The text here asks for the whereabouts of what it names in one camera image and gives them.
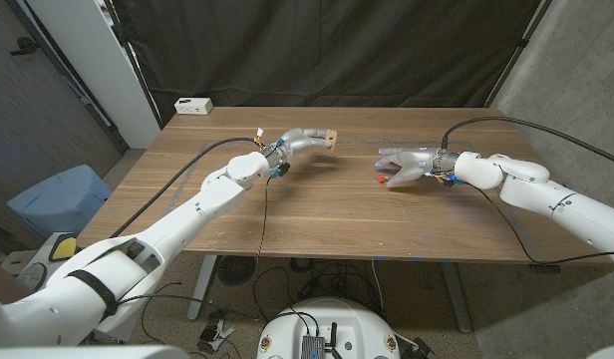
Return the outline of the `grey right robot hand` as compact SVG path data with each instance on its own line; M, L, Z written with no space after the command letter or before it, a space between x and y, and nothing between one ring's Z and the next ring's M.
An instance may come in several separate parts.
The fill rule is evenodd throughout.
M385 148L379 149L379 154L382 157L375 163L376 168L382 169L387 165L399 167L387 181L387 187L414 181L422 176L452 172L459 157L458 153L450 153L441 148Z

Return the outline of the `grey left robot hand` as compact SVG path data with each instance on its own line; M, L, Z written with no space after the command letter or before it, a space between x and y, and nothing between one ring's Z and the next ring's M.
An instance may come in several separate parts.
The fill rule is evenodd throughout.
M290 164L293 157L308 148L332 150L336 143L336 133L317 129L292 129L283 134L265 152L269 166L274 169L282 164Z

